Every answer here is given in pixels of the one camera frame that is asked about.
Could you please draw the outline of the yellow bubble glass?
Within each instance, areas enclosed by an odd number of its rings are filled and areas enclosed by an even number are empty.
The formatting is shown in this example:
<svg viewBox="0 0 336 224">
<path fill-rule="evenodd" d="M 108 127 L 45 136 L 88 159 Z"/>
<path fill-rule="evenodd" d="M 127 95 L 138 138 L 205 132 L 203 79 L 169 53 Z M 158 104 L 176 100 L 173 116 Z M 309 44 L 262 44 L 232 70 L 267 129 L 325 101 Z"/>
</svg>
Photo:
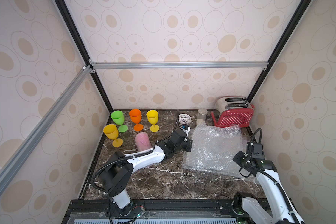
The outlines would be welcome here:
<svg viewBox="0 0 336 224">
<path fill-rule="evenodd" d="M 157 125 L 159 114 L 156 110 L 149 110 L 146 113 L 147 120 L 151 124 L 150 131 L 155 133 L 159 131 L 159 126 Z"/>
</svg>

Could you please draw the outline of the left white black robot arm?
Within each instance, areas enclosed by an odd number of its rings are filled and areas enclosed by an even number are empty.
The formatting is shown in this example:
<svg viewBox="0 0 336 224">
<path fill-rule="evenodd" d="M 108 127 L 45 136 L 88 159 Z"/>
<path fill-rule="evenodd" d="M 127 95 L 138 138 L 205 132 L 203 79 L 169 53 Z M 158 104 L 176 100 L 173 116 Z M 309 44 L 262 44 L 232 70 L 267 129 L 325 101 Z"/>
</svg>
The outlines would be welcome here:
<svg viewBox="0 0 336 224">
<path fill-rule="evenodd" d="M 126 209 L 132 204 L 126 186 L 131 175 L 145 167 L 172 158 L 180 151 L 190 152 L 193 140 L 188 135 L 188 125 L 175 130 L 170 136 L 157 141 L 150 149 L 134 154 L 114 153 L 106 164 L 97 170 L 92 178 L 93 188 L 108 195 L 109 200 L 119 209 Z"/>
</svg>

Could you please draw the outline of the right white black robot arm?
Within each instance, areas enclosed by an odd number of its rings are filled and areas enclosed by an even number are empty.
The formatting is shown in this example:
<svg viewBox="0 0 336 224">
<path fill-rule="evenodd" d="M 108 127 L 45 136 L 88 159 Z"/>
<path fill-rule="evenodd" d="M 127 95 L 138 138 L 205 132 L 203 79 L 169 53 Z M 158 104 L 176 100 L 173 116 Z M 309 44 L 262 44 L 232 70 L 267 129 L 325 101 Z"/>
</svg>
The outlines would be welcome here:
<svg viewBox="0 0 336 224">
<path fill-rule="evenodd" d="M 265 159 L 261 143 L 248 142 L 246 153 L 239 151 L 233 161 L 241 169 L 256 177 L 264 190 L 271 210 L 271 213 L 268 213 L 252 194 L 237 192 L 232 203 L 236 214 L 243 215 L 246 213 L 256 224 L 305 223 L 288 198 L 274 163 Z"/>
</svg>

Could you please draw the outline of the beige bubble glass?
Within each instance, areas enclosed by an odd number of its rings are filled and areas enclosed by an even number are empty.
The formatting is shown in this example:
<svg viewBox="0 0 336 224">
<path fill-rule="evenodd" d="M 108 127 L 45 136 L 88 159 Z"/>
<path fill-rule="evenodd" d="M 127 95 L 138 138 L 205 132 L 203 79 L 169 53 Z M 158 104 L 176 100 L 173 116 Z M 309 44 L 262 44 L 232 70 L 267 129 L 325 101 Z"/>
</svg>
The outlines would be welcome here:
<svg viewBox="0 0 336 224">
<path fill-rule="evenodd" d="M 104 127 L 103 133 L 106 135 L 106 137 L 113 141 L 114 147 L 120 147 L 123 144 L 123 140 L 118 138 L 119 132 L 114 124 L 109 124 Z"/>
</svg>

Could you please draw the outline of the clear bubble wrap sheet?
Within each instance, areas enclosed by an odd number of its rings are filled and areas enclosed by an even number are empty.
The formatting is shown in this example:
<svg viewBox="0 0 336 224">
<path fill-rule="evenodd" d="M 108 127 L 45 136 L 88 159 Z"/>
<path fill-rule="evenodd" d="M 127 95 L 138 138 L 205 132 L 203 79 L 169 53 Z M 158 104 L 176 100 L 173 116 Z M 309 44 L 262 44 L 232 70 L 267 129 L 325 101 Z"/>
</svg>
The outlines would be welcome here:
<svg viewBox="0 0 336 224">
<path fill-rule="evenodd" d="M 190 152 L 184 153 L 183 167 L 233 177 L 241 177 L 233 158 L 245 151 L 248 136 L 239 126 L 219 128 L 200 123 L 194 129 Z"/>
</svg>

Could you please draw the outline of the pink bubble glass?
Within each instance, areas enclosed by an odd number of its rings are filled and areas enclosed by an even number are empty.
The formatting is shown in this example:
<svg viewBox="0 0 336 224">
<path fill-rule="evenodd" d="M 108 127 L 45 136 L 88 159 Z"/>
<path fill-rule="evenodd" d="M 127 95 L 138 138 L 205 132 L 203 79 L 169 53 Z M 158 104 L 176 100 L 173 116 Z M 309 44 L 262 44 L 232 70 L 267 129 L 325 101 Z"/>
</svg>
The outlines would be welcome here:
<svg viewBox="0 0 336 224">
<path fill-rule="evenodd" d="M 152 147 L 146 132 L 139 132 L 135 136 L 135 143 L 139 152 L 148 150 Z"/>
</svg>

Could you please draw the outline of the orange bubble glass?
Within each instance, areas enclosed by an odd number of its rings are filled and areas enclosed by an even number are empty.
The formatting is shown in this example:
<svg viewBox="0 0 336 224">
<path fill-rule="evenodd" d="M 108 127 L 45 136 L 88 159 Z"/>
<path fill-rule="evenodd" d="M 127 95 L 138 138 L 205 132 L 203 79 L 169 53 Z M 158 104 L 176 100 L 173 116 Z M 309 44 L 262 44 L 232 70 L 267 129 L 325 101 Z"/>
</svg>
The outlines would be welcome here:
<svg viewBox="0 0 336 224">
<path fill-rule="evenodd" d="M 129 112 L 129 116 L 131 121 L 135 124 L 133 127 L 134 131 L 136 132 L 142 131 L 144 126 L 141 124 L 142 119 L 141 111 L 139 109 L 132 109 Z"/>
</svg>

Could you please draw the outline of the green wine glass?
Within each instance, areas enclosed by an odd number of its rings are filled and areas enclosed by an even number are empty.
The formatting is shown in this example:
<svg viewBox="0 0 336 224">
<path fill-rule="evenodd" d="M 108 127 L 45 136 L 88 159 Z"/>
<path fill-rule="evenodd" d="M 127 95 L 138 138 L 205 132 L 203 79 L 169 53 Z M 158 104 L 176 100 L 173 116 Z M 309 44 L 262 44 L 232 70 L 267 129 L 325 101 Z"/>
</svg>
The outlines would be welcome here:
<svg viewBox="0 0 336 224">
<path fill-rule="evenodd" d="M 112 121 L 118 125 L 118 131 L 120 133 L 124 133 L 128 130 L 128 126 L 124 125 L 125 122 L 125 118 L 124 118 L 124 114 L 122 111 L 120 110 L 116 110 L 114 112 L 111 113 L 111 119 Z"/>
</svg>

